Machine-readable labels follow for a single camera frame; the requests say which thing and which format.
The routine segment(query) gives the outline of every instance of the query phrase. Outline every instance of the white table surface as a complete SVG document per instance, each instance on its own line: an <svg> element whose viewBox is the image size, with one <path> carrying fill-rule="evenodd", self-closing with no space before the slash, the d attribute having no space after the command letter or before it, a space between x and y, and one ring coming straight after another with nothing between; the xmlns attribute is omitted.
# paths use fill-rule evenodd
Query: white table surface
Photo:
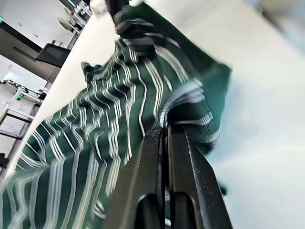
<svg viewBox="0 0 305 229"><path fill-rule="evenodd" d="M304 229L304 57L239 0L148 3L233 68L219 143L208 159L227 185L225 203L234 228ZM26 138L85 88L81 61L105 63L116 38L108 14L90 19Z"/></svg>

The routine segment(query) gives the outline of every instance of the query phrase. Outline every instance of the green light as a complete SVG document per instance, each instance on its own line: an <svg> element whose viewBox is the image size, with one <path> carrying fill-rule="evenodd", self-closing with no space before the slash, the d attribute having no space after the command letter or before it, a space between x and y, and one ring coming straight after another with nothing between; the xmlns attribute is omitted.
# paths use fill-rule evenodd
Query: green light
<svg viewBox="0 0 305 229"><path fill-rule="evenodd" d="M22 94L18 95L18 96L17 96L17 100L19 101L20 99L22 99L22 97L23 97Z"/></svg>

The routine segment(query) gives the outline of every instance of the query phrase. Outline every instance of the striped fabric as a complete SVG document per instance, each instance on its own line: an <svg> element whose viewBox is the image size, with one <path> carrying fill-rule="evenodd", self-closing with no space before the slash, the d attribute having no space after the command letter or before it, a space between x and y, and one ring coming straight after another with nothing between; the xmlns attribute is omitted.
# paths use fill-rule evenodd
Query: striped fabric
<svg viewBox="0 0 305 229"><path fill-rule="evenodd" d="M231 70L144 3L115 20L114 54L82 63L87 88L37 127L2 187L2 228L101 228L119 174L154 126L183 125L203 154L215 146Z"/></svg>

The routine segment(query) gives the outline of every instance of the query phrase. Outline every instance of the cable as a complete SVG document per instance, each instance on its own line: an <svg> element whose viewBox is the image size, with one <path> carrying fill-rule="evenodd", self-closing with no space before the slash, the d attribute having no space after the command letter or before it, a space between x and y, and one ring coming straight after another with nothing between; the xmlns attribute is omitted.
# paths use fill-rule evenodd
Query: cable
<svg viewBox="0 0 305 229"><path fill-rule="evenodd" d="M15 132L15 135L18 135L18 134L17 134L17 131L15 130L15 128L14 128L12 125L9 125L9 124L4 123L4 122L2 123L2 125L3 125L3 124L4 124L4 125L7 125L7 126L10 127L10 128L12 128L13 131Z"/></svg>

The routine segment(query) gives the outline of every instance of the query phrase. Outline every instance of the black monitor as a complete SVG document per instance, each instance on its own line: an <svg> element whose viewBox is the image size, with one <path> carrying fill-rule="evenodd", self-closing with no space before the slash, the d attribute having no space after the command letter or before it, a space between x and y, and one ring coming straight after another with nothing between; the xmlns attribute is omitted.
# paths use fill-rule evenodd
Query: black monitor
<svg viewBox="0 0 305 229"><path fill-rule="evenodd" d="M54 44L47 44L36 57L37 61L45 62L61 68L69 56L71 50Z"/></svg>

